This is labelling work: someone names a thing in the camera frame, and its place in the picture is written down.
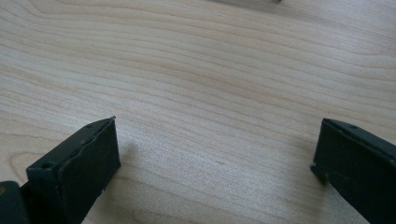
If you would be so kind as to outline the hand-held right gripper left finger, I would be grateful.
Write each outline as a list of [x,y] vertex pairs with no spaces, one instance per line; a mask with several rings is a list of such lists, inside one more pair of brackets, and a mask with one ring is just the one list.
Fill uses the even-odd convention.
[[26,169],[34,224],[81,224],[120,168],[115,119],[90,123]]

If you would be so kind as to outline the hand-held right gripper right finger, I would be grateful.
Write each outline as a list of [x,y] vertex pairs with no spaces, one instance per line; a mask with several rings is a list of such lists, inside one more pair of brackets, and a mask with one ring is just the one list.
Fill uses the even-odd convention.
[[396,146],[355,125],[324,119],[311,171],[371,224],[396,224]]

